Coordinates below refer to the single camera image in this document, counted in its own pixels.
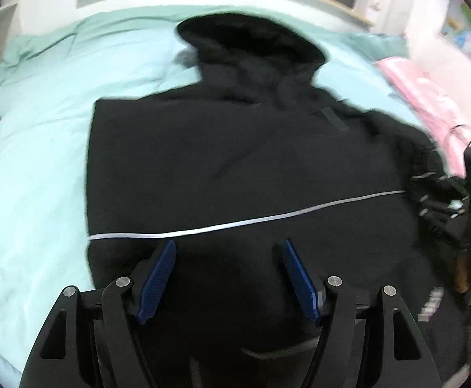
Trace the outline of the black hooded jacket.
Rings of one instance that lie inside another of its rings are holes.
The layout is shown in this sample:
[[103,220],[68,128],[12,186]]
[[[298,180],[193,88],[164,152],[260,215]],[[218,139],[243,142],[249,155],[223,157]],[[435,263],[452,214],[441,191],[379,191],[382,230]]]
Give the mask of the black hooded jacket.
[[[262,17],[192,17],[177,34],[199,81],[95,103],[87,250],[101,337],[127,383],[155,387],[436,387],[466,362],[466,311],[409,194],[446,175],[424,131],[313,85],[325,53]],[[155,315],[132,273],[177,256]],[[307,320],[282,259],[290,240],[325,287]]]

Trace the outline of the colourful wall map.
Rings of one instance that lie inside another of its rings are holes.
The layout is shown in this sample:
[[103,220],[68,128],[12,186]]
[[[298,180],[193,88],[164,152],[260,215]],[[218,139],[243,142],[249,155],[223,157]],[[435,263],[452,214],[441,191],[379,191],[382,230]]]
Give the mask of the colourful wall map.
[[449,5],[441,35],[471,59],[471,9],[468,5]]

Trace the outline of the pink pillow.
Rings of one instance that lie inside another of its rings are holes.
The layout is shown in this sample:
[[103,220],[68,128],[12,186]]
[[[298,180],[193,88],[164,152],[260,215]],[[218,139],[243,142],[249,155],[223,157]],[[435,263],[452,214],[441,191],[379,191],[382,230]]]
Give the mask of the pink pillow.
[[463,152],[471,141],[471,63],[389,57],[376,66],[423,123],[450,173],[463,177]]

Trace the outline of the teal pillow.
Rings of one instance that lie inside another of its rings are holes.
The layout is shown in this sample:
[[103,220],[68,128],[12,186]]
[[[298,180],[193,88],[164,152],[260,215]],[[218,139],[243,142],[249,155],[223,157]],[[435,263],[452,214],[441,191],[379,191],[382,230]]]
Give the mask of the teal pillow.
[[408,44],[402,35],[345,33],[341,41],[356,53],[360,53],[373,62],[389,57],[409,57]]

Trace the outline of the teal bed quilt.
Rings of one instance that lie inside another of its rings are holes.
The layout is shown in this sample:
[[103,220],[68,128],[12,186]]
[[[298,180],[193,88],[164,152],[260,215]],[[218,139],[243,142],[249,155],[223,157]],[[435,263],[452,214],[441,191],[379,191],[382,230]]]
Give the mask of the teal bed quilt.
[[16,387],[60,291],[92,287],[85,157],[94,103],[199,79],[177,34],[208,6],[92,15],[15,38],[0,62],[0,384]]

